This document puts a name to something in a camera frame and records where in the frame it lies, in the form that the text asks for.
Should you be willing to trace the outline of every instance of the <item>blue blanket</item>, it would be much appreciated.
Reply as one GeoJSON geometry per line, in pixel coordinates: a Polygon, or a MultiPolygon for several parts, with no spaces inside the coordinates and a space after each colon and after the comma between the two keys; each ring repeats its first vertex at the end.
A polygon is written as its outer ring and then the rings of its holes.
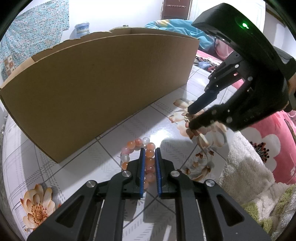
{"type": "Polygon", "coordinates": [[[145,28],[155,28],[189,35],[200,40],[199,50],[207,53],[214,51],[215,39],[205,32],[193,27],[192,21],[182,19],[157,20],[146,24],[145,28]]]}

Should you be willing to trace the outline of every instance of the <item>green led light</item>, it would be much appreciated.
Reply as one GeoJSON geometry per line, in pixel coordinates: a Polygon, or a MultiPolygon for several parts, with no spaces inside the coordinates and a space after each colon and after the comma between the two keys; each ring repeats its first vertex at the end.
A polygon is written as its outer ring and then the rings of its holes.
{"type": "Polygon", "coordinates": [[[249,27],[248,27],[248,25],[246,23],[243,23],[242,26],[249,29],[249,27]]]}

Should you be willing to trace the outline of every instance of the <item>white fluffy rug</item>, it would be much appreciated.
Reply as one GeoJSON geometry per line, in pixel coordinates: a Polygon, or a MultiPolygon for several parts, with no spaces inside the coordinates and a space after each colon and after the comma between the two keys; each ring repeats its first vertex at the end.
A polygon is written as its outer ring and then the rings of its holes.
{"type": "Polygon", "coordinates": [[[289,185],[275,183],[273,174],[262,163],[259,155],[240,132],[235,133],[227,163],[218,184],[240,205],[254,202],[258,207],[259,220],[272,218],[270,231],[275,240],[295,213],[296,188],[291,201],[281,215],[273,210],[289,185]]]}

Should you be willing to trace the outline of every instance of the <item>door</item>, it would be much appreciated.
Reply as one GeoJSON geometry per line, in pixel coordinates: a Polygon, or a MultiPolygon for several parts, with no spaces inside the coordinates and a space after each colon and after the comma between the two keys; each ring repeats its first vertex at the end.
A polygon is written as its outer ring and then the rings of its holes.
{"type": "Polygon", "coordinates": [[[191,0],[165,0],[161,19],[188,19],[191,0]]]}

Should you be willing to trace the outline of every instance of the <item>cardboard box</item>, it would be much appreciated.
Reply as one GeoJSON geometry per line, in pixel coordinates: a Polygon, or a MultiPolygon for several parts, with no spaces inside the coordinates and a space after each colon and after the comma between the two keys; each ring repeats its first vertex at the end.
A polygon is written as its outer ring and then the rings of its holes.
{"type": "Polygon", "coordinates": [[[119,28],[67,40],[24,61],[3,83],[11,117],[57,163],[186,84],[199,40],[119,28]]]}

